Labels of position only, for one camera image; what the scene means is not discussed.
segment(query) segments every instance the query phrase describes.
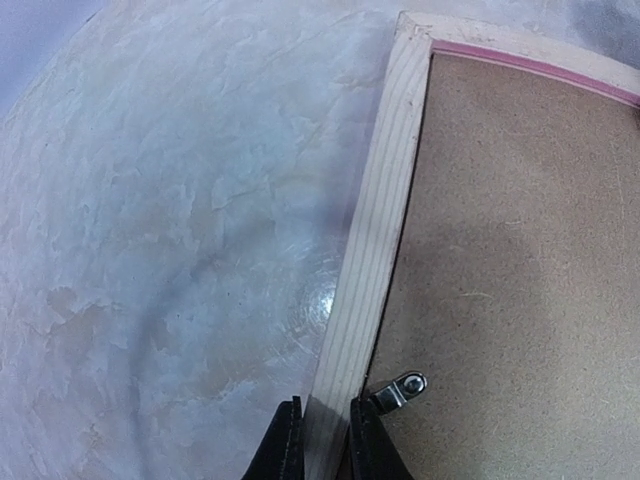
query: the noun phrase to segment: metal clip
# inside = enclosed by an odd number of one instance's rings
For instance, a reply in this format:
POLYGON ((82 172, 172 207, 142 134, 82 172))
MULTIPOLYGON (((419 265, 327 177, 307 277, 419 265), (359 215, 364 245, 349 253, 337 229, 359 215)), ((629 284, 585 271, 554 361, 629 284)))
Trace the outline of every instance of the metal clip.
POLYGON ((378 411, 386 415, 420 395, 427 388, 427 378, 420 372, 406 372, 369 396, 369 401, 378 411))

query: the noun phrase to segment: wooden frame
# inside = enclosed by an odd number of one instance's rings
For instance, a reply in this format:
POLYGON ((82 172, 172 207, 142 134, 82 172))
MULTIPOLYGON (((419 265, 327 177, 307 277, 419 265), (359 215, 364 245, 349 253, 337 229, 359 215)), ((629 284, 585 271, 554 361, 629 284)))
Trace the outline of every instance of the wooden frame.
POLYGON ((309 480, 335 478, 348 428, 349 404, 360 393, 366 377, 409 197, 434 52, 508 65, 640 105, 640 72, 610 58, 481 22, 400 14, 306 409, 309 480))

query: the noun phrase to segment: hardboard backing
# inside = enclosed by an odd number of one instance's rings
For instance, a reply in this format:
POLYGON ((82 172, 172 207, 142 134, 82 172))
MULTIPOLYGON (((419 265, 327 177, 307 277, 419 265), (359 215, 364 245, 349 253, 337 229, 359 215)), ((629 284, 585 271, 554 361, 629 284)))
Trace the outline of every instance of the hardboard backing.
POLYGON ((640 130, 554 80, 436 55, 368 383, 416 479, 640 478, 640 130))

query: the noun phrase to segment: marble surface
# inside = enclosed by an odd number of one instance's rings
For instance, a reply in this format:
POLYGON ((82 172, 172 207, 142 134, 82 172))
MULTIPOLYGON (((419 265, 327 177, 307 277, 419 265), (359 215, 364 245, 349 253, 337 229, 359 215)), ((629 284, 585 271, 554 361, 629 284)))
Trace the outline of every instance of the marble surface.
POLYGON ((399 10, 638 65, 638 8, 101 10, 0 132, 0 477, 238 478, 310 389, 399 10))

